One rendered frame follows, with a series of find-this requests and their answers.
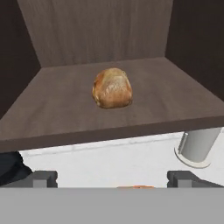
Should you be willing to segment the black rounded object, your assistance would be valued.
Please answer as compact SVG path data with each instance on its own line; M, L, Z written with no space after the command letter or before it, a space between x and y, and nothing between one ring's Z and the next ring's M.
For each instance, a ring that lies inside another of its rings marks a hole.
M27 178L32 169L18 151L0 153L0 186Z

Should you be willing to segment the dark brown wooden cabinet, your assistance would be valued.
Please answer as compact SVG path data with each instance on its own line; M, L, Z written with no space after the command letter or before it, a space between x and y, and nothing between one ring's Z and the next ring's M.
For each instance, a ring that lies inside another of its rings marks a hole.
M133 100L100 108L117 67ZM224 0L0 0L0 152L224 126Z

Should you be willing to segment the brown bread loaf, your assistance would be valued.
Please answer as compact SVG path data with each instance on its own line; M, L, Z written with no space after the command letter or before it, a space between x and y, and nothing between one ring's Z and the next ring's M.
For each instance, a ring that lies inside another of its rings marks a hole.
M94 79L92 96L103 109L129 106L133 100L133 91L127 74L117 67L101 71Z

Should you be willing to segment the grey cylindrical tap base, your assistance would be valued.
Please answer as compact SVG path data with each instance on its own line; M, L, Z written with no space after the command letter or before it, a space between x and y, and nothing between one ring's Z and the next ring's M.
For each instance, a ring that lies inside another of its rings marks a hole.
M221 128L185 131L174 149L177 159L195 169L208 167L211 164L208 155L220 133Z

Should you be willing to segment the orange basket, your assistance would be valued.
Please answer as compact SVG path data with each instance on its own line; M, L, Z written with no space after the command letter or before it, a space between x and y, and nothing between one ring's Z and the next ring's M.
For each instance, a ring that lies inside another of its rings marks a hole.
M118 186L118 189L152 189L155 188L152 185L126 185L126 186Z

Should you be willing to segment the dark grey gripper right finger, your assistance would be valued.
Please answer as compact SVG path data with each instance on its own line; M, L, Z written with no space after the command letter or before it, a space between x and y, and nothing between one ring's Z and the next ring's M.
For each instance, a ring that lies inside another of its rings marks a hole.
M167 179L168 179L167 187L177 187L177 188L221 187L221 185L199 178L191 171L168 171Z

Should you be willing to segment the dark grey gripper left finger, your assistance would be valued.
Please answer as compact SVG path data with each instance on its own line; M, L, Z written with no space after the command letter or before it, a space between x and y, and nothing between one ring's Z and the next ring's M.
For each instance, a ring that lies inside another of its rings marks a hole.
M4 185L3 188L57 188L56 171L35 171L27 178Z

